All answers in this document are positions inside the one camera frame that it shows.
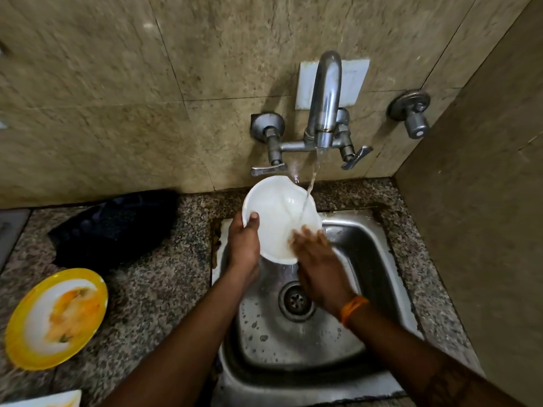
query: person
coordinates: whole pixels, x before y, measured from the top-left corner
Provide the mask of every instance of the person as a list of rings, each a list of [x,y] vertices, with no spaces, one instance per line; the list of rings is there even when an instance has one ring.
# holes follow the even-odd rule
[[[246,227],[241,213],[236,214],[228,234],[231,260],[225,274],[102,407],[194,405],[243,295],[257,276],[258,225],[256,213]],[[322,232],[303,228],[293,235],[291,246],[299,261],[300,284],[309,297],[380,358],[417,406],[522,406],[357,296]]]

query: orange wristband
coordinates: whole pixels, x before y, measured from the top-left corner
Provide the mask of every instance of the orange wristband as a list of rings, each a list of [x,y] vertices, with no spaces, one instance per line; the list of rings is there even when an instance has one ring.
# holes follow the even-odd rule
[[[351,316],[354,311],[360,307],[361,305],[365,303],[369,303],[367,298],[362,296],[356,296],[351,301],[349,301],[346,305],[343,306],[341,311],[339,312],[339,321],[341,321],[341,324],[343,324],[343,327],[347,327],[346,323],[347,320],[349,320],[349,317]]]

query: tattoo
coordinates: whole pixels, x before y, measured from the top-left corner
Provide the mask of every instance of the tattoo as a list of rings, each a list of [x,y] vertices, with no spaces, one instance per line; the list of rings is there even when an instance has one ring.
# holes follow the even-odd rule
[[[429,407],[458,407],[464,401],[471,383],[478,378],[467,367],[449,360],[433,376],[424,391]]]

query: forearm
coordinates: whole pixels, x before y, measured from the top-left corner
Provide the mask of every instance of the forearm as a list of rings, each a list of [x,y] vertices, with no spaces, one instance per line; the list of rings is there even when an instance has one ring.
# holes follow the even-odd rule
[[[363,304],[347,325],[420,407],[522,406],[444,352]]]
[[[193,405],[248,285],[244,277],[227,271],[103,407]]]

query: black plastic bag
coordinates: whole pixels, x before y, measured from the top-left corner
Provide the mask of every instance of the black plastic bag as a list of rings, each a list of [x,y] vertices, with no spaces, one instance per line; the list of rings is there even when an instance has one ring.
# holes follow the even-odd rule
[[[139,258],[171,232],[178,199],[173,190],[135,192],[69,218],[48,233],[53,264],[105,272]]]

